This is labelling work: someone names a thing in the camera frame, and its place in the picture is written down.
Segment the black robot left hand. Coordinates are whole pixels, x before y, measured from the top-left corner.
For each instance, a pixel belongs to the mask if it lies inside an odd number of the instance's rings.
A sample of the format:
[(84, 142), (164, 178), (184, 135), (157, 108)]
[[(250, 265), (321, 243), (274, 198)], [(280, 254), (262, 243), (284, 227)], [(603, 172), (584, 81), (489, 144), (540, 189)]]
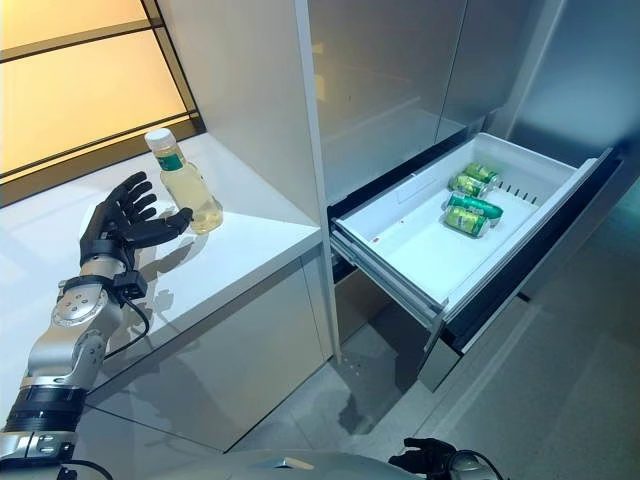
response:
[(184, 207), (160, 218), (153, 203), (157, 196), (143, 171), (118, 186), (94, 209), (80, 238), (80, 263), (98, 256), (122, 262), (131, 270), (135, 252), (169, 242), (185, 232), (193, 219), (193, 210)]

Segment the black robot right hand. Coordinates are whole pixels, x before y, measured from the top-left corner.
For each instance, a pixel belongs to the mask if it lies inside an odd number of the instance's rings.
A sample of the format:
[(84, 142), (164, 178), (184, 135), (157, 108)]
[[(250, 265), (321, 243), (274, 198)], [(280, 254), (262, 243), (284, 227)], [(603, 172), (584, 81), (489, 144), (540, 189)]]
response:
[(457, 449), (435, 438), (405, 438), (405, 452), (391, 456), (388, 463), (426, 479), (450, 479), (449, 463)]

